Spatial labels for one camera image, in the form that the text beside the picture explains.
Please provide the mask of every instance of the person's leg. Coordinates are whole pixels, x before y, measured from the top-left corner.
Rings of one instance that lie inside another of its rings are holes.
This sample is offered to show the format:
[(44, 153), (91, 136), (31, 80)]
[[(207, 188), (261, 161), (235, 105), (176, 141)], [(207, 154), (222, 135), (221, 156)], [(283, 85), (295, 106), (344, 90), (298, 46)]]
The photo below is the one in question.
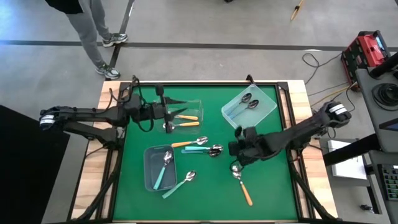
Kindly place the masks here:
[(107, 65), (97, 47), (97, 33), (95, 23), (91, 15), (90, 0), (79, 0), (83, 13), (67, 14), (70, 24), (77, 31), (81, 44), (87, 56), (96, 66), (96, 71), (107, 78), (115, 79), (120, 73)]
[(105, 25), (105, 10), (101, 0), (90, 0), (90, 8), (99, 35), (102, 36), (104, 40), (109, 40), (111, 38), (111, 33)]
[(109, 29), (105, 25), (105, 10), (100, 0), (90, 0), (90, 7), (97, 31), (102, 36), (104, 47), (111, 47), (113, 44), (127, 41), (127, 34), (109, 33)]

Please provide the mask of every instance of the spoon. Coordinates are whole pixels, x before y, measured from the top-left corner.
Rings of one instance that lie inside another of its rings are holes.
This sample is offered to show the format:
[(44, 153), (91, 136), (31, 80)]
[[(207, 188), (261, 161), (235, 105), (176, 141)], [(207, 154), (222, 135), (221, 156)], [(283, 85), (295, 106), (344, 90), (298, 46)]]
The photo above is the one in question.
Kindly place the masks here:
[(242, 177), (241, 171), (239, 170), (239, 168), (237, 167), (237, 165), (233, 165), (233, 166), (232, 166), (232, 170), (233, 170), (233, 171), (232, 171), (232, 175), (233, 175), (236, 179), (238, 179), (238, 180), (239, 180), (239, 183), (241, 184), (242, 191), (243, 191), (244, 196), (246, 197), (246, 201), (248, 202), (248, 205), (249, 205), (249, 206), (253, 206), (253, 201), (251, 200), (251, 197), (250, 197), (250, 195), (249, 195), (249, 193), (248, 193), (248, 190), (246, 190), (246, 187), (244, 186), (243, 181), (241, 180), (241, 177)]
[(196, 141), (173, 143), (172, 147), (186, 146), (189, 144), (198, 144), (199, 146), (206, 144), (209, 139), (206, 136), (199, 137)]
[(245, 95), (242, 96), (241, 101), (236, 105), (227, 115), (229, 116), (241, 103), (247, 103), (251, 99), (252, 94), (251, 93), (246, 93)]
[(156, 183), (154, 185), (154, 190), (157, 190), (159, 188), (159, 185), (160, 185), (160, 183), (162, 181), (162, 178), (163, 178), (164, 170), (166, 170), (167, 164), (169, 164), (172, 159), (173, 159), (172, 151), (167, 151), (164, 154), (164, 157), (163, 157), (164, 165), (162, 167), (162, 170), (160, 171), (159, 176), (157, 177)]
[(235, 114), (234, 116), (232, 116), (230, 118), (234, 119), (235, 117), (237, 117), (237, 115), (241, 114), (244, 110), (246, 110), (246, 109), (254, 109), (254, 108), (256, 108), (256, 106), (258, 104), (259, 104), (258, 100), (252, 100), (252, 101), (250, 101), (250, 103), (248, 104), (248, 106), (245, 109), (239, 111), (237, 114)]
[(204, 150), (210, 150), (210, 149), (217, 149), (222, 151), (224, 147), (220, 144), (215, 144), (214, 146), (211, 147), (201, 147), (201, 146), (187, 146), (185, 147), (186, 151), (204, 151)]
[(210, 157), (216, 157), (221, 154), (221, 150), (219, 149), (210, 149), (209, 151), (187, 151), (187, 150), (181, 150), (182, 154), (194, 154), (194, 153), (207, 153), (209, 154)]
[(200, 123), (197, 121), (197, 122), (189, 122), (189, 123), (181, 123), (181, 124), (173, 124), (173, 123), (169, 122), (169, 124), (171, 125), (172, 129), (174, 130), (174, 128), (176, 128), (176, 127), (198, 126)]
[(174, 118), (190, 119), (192, 121), (197, 121), (199, 119), (197, 116), (189, 116), (189, 115), (181, 115), (181, 114), (175, 115)]
[(174, 193), (175, 190), (177, 190), (179, 187), (181, 187), (181, 185), (183, 185), (186, 181), (192, 181), (196, 175), (197, 175), (197, 172), (194, 170), (188, 172), (187, 175), (185, 176), (185, 180), (181, 181), (175, 187), (173, 187), (168, 192), (166, 192), (165, 194), (162, 195), (163, 199), (166, 199), (168, 196), (170, 196), (172, 193)]

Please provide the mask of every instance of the gray pants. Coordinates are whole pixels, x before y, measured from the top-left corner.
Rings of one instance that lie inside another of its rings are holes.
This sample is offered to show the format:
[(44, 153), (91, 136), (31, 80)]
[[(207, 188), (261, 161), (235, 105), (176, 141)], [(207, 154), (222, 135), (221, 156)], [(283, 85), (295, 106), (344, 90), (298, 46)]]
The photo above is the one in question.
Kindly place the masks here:
[(105, 25), (105, 11), (100, 0), (79, 0), (83, 13), (67, 14), (70, 23), (77, 31), (81, 44), (95, 66), (104, 64), (97, 47), (97, 33), (109, 40), (111, 34)]

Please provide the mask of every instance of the green table surface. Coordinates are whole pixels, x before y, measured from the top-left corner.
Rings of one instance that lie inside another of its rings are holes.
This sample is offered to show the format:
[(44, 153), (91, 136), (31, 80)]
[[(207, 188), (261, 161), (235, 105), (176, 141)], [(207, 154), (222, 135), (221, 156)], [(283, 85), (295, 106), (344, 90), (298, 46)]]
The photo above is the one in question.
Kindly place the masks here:
[[(247, 86), (165, 86), (165, 96), (179, 100), (200, 99), (204, 119), (200, 134), (165, 134), (154, 128), (142, 132), (130, 123), (126, 132), (121, 176), (116, 196), (114, 220), (296, 220), (294, 195), (286, 153), (245, 167), (242, 180), (252, 198), (246, 203), (241, 186), (229, 170), (234, 160), (228, 154), (228, 143), (234, 141), (233, 127), (222, 117), (221, 107)], [(274, 86), (259, 86), (277, 102)], [(158, 100), (154, 87), (142, 87), (148, 101)], [(276, 108), (257, 126), (258, 133), (282, 130), (279, 109)], [(197, 171), (192, 182), (186, 182), (167, 199), (165, 191), (150, 192), (144, 186), (145, 149), (151, 146), (193, 141), (208, 136), (206, 146), (222, 144), (223, 153), (215, 158), (202, 154), (182, 154), (184, 147), (175, 148), (177, 180), (182, 181), (190, 170)]]

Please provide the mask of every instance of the black cloth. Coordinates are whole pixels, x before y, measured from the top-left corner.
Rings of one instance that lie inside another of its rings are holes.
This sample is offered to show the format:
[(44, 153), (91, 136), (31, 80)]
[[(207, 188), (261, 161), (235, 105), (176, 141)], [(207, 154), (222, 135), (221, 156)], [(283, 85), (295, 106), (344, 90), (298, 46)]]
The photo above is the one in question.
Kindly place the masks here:
[(66, 14), (82, 13), (83, 9), (80, 6), (79, 0), (45, 0), (49, 6), (64, 12)]

